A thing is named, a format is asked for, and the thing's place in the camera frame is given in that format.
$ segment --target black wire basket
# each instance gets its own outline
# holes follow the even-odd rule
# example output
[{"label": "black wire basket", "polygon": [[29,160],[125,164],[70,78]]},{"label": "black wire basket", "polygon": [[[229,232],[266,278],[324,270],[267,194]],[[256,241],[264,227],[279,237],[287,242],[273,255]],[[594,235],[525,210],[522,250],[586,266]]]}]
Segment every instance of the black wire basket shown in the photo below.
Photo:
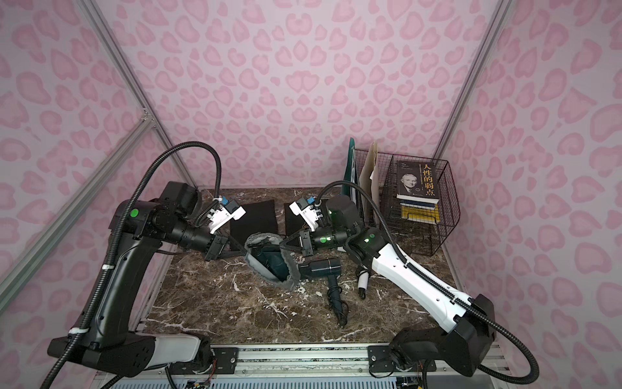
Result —
[{"label": "black wire basket", "polygon": [[[365,164],[367,153],[367,150],[359,149],[355,152],[356,170],[359,175]],[[396,197],[397,163],[399,161],[424,162],[435,167],[437,182],[440,187],[438,212],[422,209],[415,211],[400,204],[401,200]],[[379,169],[378,182],[381,185],[380,211],[393,232],[397,244],[410,255],[434,255],[460,220],[458,195],[449,162],[444,159],[379,152],[376,159],[376,169]],[[423,222],[423,220],[431,220],[430,217],[435,219],[435,224]],[[365,222],[375,226],[372,215]]]}]

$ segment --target white cable tie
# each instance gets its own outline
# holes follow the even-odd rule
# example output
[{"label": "white cable tie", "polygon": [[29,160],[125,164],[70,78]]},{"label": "white cable tie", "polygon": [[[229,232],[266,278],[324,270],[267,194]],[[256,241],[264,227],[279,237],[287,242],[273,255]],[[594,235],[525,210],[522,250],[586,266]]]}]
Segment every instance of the white cable tie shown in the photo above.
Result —
[{"label": "white cable tie", "polygon": [[69,330],[70,334],[86,334],[88,332],[88,330],[90,330],[90,328],[80,328],[80,327],[74,327],[72,329]]},{"label": "white cable tie", "polygon": [[393,366],[398,369],[400,372],[402,373],[406,373],[406,372],[410,372],[410,370],[412,369],[412,367],[406,368],[405,370],[402,370],[399,368],[399,366],[397,366],[395,363],[393,364]]}]

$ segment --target book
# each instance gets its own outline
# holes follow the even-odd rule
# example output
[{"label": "book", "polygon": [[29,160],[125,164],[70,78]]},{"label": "book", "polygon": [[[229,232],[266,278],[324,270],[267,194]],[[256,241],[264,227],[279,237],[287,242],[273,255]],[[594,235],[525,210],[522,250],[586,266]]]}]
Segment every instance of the book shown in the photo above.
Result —
[{"label": "book", "polygon": [[406,205],[407,207],[415,207],[415,208],[434,209],[434,207],[436,206],[436,204],[433,204],[433,203],[427,203],[427,202],[415,201],[415,200],[404,200],[404,199],[400,199],[399,203],[401,205]]},{"label": "book", "polygon": [[440,188],[431,162],[397,161],[397,198],[437,204]]},{"label": "book", "polygon": [[436,205],[433,210],[429,210],[402,205],[402,218],[436,225],[440,222],[439,206]]}]

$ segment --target pink leopard print wall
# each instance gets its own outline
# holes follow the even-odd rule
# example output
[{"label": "pink leopard print wall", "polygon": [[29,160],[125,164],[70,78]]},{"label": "pink leopard print wall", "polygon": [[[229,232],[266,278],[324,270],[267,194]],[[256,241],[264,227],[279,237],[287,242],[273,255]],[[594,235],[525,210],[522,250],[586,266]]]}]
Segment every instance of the pink leopard print wall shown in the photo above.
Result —
[{"label": "pink leopard print wall", "polygon": [[141,114],[71,0],[0,4],[0,279]]},{"label": "pink leopard print wall", "polygon": [[[120,202],[128,199],[151,162],[164,148],[149,133],[100,195],[67,233],[43,267],[0,317],[0,387],[38,388],[54,359],[50,339],[67,334],[91,292],[108,246],[108,224]],[[165,162],[141,199],[157,197],[170,180],[181,180]],[[162,255],[155,255],[141,284],[135,308],[146,298]],[[82,389],[95,371],[67,363],[54,388]]]},{"label": "pink leopard print wall", "polygon": [[622,387],[621,13],[520,0],[446,155],[449,252],[536,355],[534,388]]},{"label": "pink leopard print wall", "polygon": [[[223,185],[343,177],[347,141],[432,155],[496,0],[101,0],[175,141]],[[186,153],[213,185],[211,156]]]}]

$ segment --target brown marble surface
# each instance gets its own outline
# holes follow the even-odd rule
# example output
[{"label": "brown marble surface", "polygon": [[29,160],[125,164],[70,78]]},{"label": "brown marble surface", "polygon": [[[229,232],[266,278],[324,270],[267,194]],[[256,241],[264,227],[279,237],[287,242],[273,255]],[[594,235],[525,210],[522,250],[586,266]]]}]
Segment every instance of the brown marble surface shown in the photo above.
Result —
[{"label": "brown marble surface", "polygon": [[[298,188],[221,192],[235,196],[242,205],[274,199],[279,233],[285,234],[283,203],[318,191]],[[419,304],[377,274],[369,281],[367,298],[361,300],[356,288],[356,265],[344,253],[322,253],[307,260],[331,256],[341,258],[341,298],[350,308],[344,328],[338,326],[328,306],[325,279],[303,281],[297,289],[287,292],[262,281],[242,258],[205,262],[191,253],[173,258],[146,319],[145,332],[199,332],[209,334],[214,344],[389,342],[403,327],[436,325]],[[455,285],[442,250],[432,257],[412,257]]]}]

